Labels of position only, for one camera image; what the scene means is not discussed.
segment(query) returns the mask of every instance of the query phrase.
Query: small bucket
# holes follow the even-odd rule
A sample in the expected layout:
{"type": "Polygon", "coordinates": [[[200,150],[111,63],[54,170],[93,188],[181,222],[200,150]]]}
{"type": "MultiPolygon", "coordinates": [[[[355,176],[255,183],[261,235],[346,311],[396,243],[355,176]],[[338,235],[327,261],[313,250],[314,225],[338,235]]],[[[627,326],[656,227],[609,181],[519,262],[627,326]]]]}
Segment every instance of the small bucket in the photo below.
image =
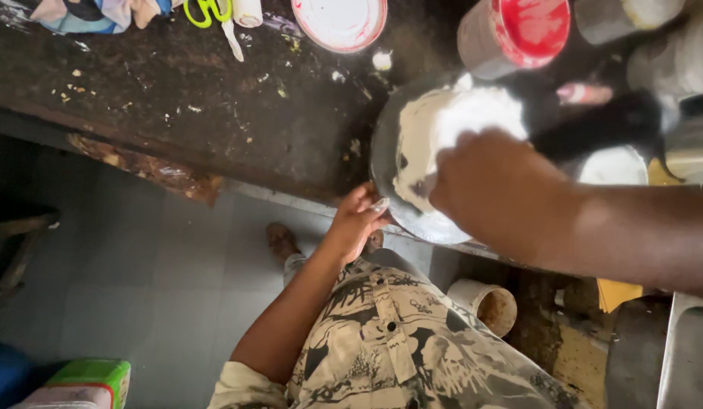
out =
{"type": "Polygon", "coordinates": [[[496,336],[503,337],[516,323],[516,299],[501,286],[459,279],[449,288],[447,296],[474,314],[496,336]]]}

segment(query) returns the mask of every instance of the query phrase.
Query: stainless steel sink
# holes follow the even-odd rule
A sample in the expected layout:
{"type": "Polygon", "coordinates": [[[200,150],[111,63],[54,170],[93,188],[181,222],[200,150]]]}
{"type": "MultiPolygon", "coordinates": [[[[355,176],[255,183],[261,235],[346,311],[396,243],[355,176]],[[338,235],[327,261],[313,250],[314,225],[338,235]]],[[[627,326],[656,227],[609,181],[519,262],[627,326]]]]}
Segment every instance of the stainless steel sink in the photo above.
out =
{"type": "Polygon", "coordinates": [[[703,408],[703,298],[674,294],[656,407],[703,408]]]}

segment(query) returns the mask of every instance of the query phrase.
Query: red paint bucket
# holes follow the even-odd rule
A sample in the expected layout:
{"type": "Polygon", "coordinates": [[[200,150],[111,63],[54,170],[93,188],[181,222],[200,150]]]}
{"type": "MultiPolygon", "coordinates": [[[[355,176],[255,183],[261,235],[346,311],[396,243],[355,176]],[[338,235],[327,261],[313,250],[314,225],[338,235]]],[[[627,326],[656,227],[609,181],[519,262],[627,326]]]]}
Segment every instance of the red paint bucket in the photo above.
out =
{"type": "Polygon", "coordinates": [[[463,17],[457,49],[481,79],[548,64],[571,28],[567,0],[481,0],[463,17]]]}

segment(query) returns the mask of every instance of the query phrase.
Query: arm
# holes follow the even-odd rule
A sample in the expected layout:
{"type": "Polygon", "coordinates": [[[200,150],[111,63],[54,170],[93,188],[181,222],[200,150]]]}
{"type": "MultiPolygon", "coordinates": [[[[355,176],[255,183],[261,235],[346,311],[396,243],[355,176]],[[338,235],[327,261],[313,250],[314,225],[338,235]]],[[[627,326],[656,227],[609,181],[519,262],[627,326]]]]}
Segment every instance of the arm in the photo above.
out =
{"type": "Polygon", "coordinates": [[[348,194],[320,246],[283,292],[247,330],[230,357],[277,384],[286,384],[338,274],[361,254],[366,238],[387,224],[373,206],[372,183],[348,194]]]}
{"type": "Polygon", "coordinates": [[[432,204],[521,263],[703,295],[703,189],[585,186],[499,131],[438,157],[432,204]]]}

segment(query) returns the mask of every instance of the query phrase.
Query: gray tile floor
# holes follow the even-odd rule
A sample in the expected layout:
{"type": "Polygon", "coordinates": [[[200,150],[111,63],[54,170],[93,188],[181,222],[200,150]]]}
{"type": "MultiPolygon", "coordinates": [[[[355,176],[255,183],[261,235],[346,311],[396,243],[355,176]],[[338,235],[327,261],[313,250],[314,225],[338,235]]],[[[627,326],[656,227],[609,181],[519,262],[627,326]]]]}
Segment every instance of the gray tile floor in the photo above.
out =
{"type": "MultiPolygon", "coordinates": [[[[0,190],[62,212],[26,287],[0,310],[0,340],[37,362],[127,359],[128,408],[205,407],[238,340],[282,291],[265,225],[285,223],[310,254],[331,223],[233,193],[209,209],[17,140],[0,139],[0,190]]],[[[389,234],[385,241],[426,274],[457,265],[455,252],[433,256],[432,246],[389,234]]]]}

